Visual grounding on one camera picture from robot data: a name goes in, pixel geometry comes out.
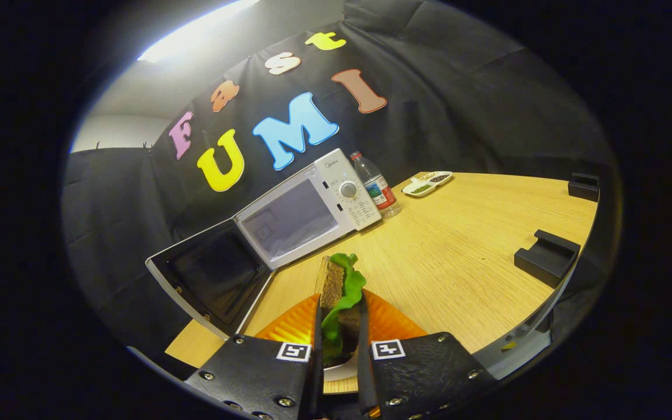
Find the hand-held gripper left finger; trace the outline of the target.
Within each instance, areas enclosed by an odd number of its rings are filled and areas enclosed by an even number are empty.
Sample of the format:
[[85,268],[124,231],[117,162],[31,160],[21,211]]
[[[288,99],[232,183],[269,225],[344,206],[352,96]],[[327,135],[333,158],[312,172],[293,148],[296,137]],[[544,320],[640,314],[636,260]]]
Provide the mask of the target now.
[[320,295],[258,335],[233,335],[184,381],[224,419],[315,419],[323,392]]

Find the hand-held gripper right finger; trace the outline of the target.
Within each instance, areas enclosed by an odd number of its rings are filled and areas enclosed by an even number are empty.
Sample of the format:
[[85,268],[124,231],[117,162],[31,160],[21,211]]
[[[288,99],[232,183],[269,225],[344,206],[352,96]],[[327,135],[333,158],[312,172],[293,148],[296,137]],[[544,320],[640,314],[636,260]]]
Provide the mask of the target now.
[[450,332],[427,333],[364,290],[358,306],[358,404],[368,419],[452,419],[497,386]]

